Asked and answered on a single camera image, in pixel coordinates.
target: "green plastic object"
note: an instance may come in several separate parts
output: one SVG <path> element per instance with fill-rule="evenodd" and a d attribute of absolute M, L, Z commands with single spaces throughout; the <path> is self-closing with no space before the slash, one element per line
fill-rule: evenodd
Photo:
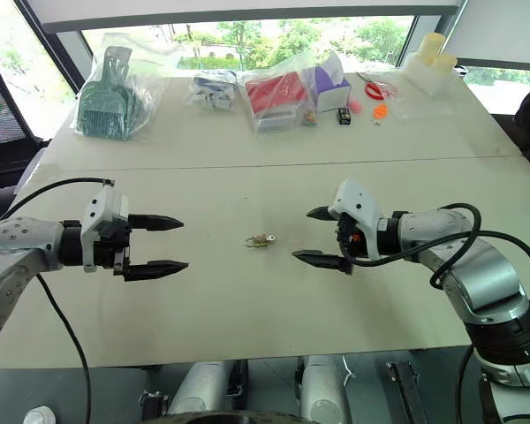
<path fill-rule="evenodd" d="M 132 50 L 109 46 L 104 53 L 102 78 L 82 88 L 76 129 L 84 135 L 126 140 L 141 111 L 141 101 L 125 85 Z"/>

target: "window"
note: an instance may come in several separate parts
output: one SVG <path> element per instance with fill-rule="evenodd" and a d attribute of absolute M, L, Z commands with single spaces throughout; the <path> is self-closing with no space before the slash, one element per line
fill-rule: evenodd
<path fill-rule="evenodd" d="M 144 42 L 185 45 L 180 69 L 252 70 L 269 68 L 310 49 L 321 62 L 335 50 L 346 72 L 395 66 L 413 16 L 267 19 L 136 26 L 84 31 L 93 50 L 108 32 L 124 32 Z"/>
<path fill-rule="evenodd" d="M 466 68 L 466 84 L 490 113 L 514 115 L 530 93 L 530 71 Z"/>
<path fill-rule="evenodd" d="M 34 134 L 53 137 L 74 93 L 11 0 L 0 0 L 0 73 Z"/>

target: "table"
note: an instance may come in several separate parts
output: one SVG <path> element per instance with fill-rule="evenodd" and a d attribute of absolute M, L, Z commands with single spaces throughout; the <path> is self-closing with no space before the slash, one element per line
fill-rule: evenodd
<path fill-rule="evenodd" d="M 378 102 L 365 95 L 360 77 L 347 78 L 365 108 L 352 115 L 349 127 L 337 123 L 335 112 L 326 112 L 315 128 L 261 140 L 241 102 L 236 113 L 185 106 L 182 99 L 190 80 L 176 78 L 143 134 L 128 141 L 82 137 L 70 128 L 70 116 L 42 162 L 59 171 L 145 170 L 520 155 L 461 79 L 451 90 L 450 115 L 403 122 L 390 115 L 374 126 L 371 110 Z M 420 93 L 406 81 L 398 88 L 404 95 Z"/>
<path fill-rule="evenodd" d="M 332 200 L 344 178 L 363 184 L 385 214 L 467 201 L 483 228 L 530 245 L 530 166 L 521 156 L 304 164 L 210 169 L 61 172 L 38 168 L 22 196 L 50 178 L 114 178 L 135 213 L 174 216 L 185 227 L 132 235 L 132 263 L 187 261 L 160 280 L 125 283 L 107 270 L 45 274 L 89 365 L 146 365 L 311 353 L 430 348 L 468 343 L 463 324 L 430 271 L 396 262 L 353 276 L 315 269 L 291 256 L 303 248 L 336 253 L 335 225 L 305 217 Z M 69 185 L 23 209 L 46 220 L 80 219 L 98 185 Z M 277 236 L 248 249 L 245 238 Z M 507 254 L 530 292 L 530 265 Z M 78 367 L 62 323 L 33 282 L 0 335 L 0 367 Z"/>

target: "office chair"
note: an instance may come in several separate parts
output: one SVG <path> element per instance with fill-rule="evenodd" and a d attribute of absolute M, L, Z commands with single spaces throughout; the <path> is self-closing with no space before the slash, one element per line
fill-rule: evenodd
<path fill-rule="evenodd" d="M 0 75 L 0 216 L 12 204 L 27 165 L 46 145 L 29 129 Z"/>

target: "scissors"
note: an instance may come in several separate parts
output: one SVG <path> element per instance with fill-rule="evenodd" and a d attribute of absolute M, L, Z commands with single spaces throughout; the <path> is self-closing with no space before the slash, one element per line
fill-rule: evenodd
<path fill-rule="evenodd" d="M 365 94 L 371 97 L 374 100 L 385 100 L 385 96 L 393 95 L 397 92 L 397 88 L 392 84 L 385 83 L 385 86 L 388 88 L 383 88 L 382 90 L 377 86 L 372 79 L 364 77 L 359 72 L 355 72 L 357 75 L 366 82 L 365 84 Z"/>

